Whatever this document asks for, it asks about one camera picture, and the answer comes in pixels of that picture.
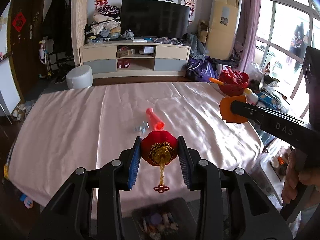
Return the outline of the person's right hand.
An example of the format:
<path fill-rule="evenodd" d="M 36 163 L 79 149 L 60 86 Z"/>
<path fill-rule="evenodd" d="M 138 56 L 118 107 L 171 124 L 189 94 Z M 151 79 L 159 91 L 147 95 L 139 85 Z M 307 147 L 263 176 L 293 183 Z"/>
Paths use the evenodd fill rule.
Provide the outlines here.
<path fill-rule="evenodd" d="M 320 175 L 319 168 L 311 168 L 298 172 L 295 169 L 296 165 L 297 150 L 294 149 L 289 154 L 289 164 L 286 170 L 285 183 L 281 193 L 281 197 L 284 204 L 289 204 L 292 200 L 297 197 L 297 185 L 302 183 L 306 186 L 315 186 L 309 202 L 305 205 L 305 208 L 319 204 L 319 186 L 320 186 Z"/>

